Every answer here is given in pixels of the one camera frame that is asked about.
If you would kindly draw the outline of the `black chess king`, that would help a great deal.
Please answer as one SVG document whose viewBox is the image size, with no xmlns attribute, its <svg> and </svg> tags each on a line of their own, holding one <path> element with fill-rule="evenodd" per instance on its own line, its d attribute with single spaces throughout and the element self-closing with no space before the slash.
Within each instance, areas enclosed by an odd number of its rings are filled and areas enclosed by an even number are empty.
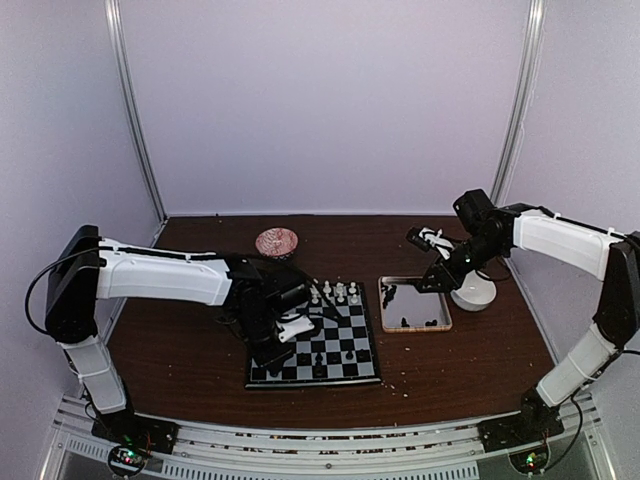
<svg viewBox="0 0 640 480">
<path fill-rule="evenodd" d="M 325 365 L 322 362 L 316 363 L 313 366 L 313 377 L 316 379 L 321 379 L 321 378 L 324 378 L 325 376 L 326 376 Z"/>
</svg>

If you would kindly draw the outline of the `black and white chessboard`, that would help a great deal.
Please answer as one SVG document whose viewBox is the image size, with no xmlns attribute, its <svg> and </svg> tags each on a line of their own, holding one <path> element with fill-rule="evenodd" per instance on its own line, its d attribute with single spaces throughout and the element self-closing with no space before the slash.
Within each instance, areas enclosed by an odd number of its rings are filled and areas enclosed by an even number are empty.
<svg viewBox="0 0 640 480">
<path fill-rule="evenodd" d="M 258 366 L 253 359 L 247 361 L 245 387 L 247 389 L 299 389 L 311 386 L 346 386 L 371 384 L 381 381 L 378 355 L 373 328 L 369 320 L 365 287 L 362 282 L 331 283 L 326 281 L 323 295 L 315 290 L 309 300 L 286 312 L 288 322 L 307 317 L 315 328 L 299 334 L 287 342 L 293 348 L 293 356 L 281 367 L 281 375 L 271 378 L 269 370 Z M 365 350 L 366 361 L 356 358 L 359 350 Z M 354 357 L 345 355 L 352 351 Z M 316 354 L 323 356 L 326 376 L 313 377 Z M 331 363 L 331 353 L 338 352 L 341 360 Z M 298 355 L 306 353 L 306 365 L 298 364 Z"/>
</svg>

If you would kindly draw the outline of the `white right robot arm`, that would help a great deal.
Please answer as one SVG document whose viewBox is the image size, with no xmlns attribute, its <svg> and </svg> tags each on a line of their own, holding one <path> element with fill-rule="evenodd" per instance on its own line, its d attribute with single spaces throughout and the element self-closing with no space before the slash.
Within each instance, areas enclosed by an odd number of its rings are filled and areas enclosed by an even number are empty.
<svg viewBox="0 0 640 480">
<path fill-rule="evenodd" d="M 424 251 L 436 252 L 415 288 L 442 293 L 466 311 L 480 311 L 496 298 L 494 280 L 482 273 L 490 261 L 508 258 L 515 249 L 544 256 L 583 275 L 585 305 L 577 289 L 559 287 L 571 302 L 563 313 L 572 320 L 590 313 L 585 333 L 566 355 L 526 391 L 517 413 L 484 421 L 489 439 L 513 435 L 530 442 L 563 430 L 559 408 L 594 383 L 639 330 L 639 235 L 598 228 L 569 219 L 543 206 L 495 205 L 481 190 L 465 192 L 453 204 L 468 236 L 455 241 L 429 227 L 411 229 L 406 238 Z"/>
</svg>

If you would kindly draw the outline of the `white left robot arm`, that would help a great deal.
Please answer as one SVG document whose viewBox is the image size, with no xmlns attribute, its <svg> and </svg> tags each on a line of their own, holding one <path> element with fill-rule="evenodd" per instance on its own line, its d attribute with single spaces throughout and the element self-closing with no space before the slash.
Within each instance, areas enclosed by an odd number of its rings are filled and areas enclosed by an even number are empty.
<svg viewBox="0 0 640 480">
<path fill-rule="evenodd" d="M 238 254 L 131 246 L 84 225 L 51 268 L 45 329 L 71 360 L 106 429 L 121 443 L 133 444 L 143 436 L 144 424 L 98 332 L 97 301 L 146 298 L 220 307 L 239 324 L 256 363 L 277 372 L 293 353 L 289 340 L 314 328 L 307 315 L 292 311 L 307 292 L 302 274 L 289 278 L 287 270 L 261 271 Z"/>
</svg>

